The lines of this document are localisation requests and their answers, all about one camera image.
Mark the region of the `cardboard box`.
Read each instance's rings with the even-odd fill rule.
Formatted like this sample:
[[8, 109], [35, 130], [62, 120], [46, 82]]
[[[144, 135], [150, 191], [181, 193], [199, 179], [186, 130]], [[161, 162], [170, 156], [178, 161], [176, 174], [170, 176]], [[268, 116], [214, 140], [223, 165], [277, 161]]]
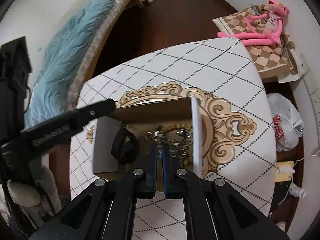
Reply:
[[117, 132], [124, 126], [135, 135], [140, 145], [140, 153], [147, 154], [149, 144], [144, 141], [148, 132], [157, 127], [174, 124], [190, 125], [193, 131], [193, 144], [190, 155], [193, 158], [189, 168], [201, 177], [202, 157], [202, 121], [200, 107], [195, 97], [171, 100], [145, 100], [138, 104], [117, 108], [111, 116], [97, 119], [94, 130], [92, 171], [95, 175], [102, 174], [107, 180], [119, 178], [123, 168], [112, 156], [112, 144]]

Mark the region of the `yellow tissue pack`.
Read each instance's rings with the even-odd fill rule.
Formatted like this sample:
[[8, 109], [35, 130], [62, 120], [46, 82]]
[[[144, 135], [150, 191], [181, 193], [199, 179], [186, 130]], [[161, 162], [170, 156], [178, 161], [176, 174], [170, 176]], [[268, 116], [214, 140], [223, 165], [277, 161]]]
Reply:
[[275, 182], [280, 183], [280, 182], [291, 181], [294, 173], [295, 173], [295, 170], [294, 170], [293, 161], [277, 162]]

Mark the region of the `checkered brown cushion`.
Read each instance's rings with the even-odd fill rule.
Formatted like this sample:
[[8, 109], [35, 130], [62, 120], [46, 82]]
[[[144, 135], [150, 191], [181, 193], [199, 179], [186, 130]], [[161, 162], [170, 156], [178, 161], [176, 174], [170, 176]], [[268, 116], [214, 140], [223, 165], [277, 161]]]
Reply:
[[285, 83], [298, 80], [301, 68], [295, 45], [285, 31], [288, 15], [287, 7], [269, 1], [269, 5], [251, 5], [212, 21], [218, 37], [235, 37], [243, 43], [261, 79]]

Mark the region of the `white power strip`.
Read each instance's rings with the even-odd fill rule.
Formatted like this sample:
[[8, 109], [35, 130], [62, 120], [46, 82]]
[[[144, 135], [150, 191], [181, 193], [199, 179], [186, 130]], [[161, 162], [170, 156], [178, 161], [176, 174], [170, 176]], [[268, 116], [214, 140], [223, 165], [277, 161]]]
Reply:
[[316, 80], [315, 74], [309, 67], [303, 54], [299, 55], [301, 67], [304, 70], [303, 81], [306, 86], [309, 98], [311, 100], [313, 112], [316, 118], [319, 119], [319, 84]]

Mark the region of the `white plastic bag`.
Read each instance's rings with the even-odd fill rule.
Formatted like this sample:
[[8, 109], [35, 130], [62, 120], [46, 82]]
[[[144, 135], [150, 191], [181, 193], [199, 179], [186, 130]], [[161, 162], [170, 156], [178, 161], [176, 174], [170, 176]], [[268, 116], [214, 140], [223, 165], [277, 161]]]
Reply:
[[277, 152], [295, 148], [303, 136], [304, 123], [292, 102], [279, 93], [267, 94], [272, 112]]

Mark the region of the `small white bottle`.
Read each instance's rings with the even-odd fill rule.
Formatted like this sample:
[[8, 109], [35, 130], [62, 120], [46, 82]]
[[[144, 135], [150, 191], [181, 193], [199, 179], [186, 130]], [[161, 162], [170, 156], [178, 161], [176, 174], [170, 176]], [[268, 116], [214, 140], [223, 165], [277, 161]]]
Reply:
[[296, 184], [292, 183], [289, 188], [289, 194], [298, 198], [304, 198], [306, 196], [306, 191], [298, 187]]

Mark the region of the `pink panther plush toy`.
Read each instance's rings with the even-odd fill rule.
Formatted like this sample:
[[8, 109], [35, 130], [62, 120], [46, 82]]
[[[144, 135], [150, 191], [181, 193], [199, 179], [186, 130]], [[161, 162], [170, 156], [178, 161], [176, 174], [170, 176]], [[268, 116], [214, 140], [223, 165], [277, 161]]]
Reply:
[[231, 33], [220, 31], [217, 36], [237, 38], [246, 47], [280, 45], [280, 36], [289, 13], [287, 6], [275, 0], [269, 0], [262, 14], [254, 14], [253, 9], [247, 9], [225, 17], [223, 20], [231, 29]]

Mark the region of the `white patterned tablecloth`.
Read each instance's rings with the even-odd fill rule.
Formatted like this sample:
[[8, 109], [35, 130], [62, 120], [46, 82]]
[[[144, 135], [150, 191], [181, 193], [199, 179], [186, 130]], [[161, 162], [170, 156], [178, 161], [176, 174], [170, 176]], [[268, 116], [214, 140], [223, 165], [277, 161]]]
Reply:
[[[151, 99], [191, 97], [199, 103], [202, 121], [202, 176], [198, 177], [224, 179], [268, 218], [276, 176], [272, 114], [260, 76], [239, 39], [180, 44], [122, 63], [87, 81], [77, 108], [107, 99], [114, 100], [117, 109]], [[106, 179], [92, 171], [96, 123], [97, 119], [90, 121], [71, 140], [72, 199], [93, 181]], [[144, 141], [149, 151], [151, 145], [157, 147], [156, 192], [137, 199], [131, 239], [188, 239], [183, 200], [164, 194], [162, 146], [168, 144], [171, 159], [193, 172], [189, 169], [192, 128], [159, 126]], [[118, 163], [124, 166], [122, 175], [137, 168], [139, 158], [147, 154], [139, 150], [134, 163]]]

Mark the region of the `black smart band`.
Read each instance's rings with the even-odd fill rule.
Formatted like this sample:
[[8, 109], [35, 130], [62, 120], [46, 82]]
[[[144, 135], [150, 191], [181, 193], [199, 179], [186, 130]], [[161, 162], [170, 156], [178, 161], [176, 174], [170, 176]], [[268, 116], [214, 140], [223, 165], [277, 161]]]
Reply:
[[111, 154], [121, 165], [136, 161], [139, 154], [139, 143], [133, 133], [122, 127], [112, 143]]

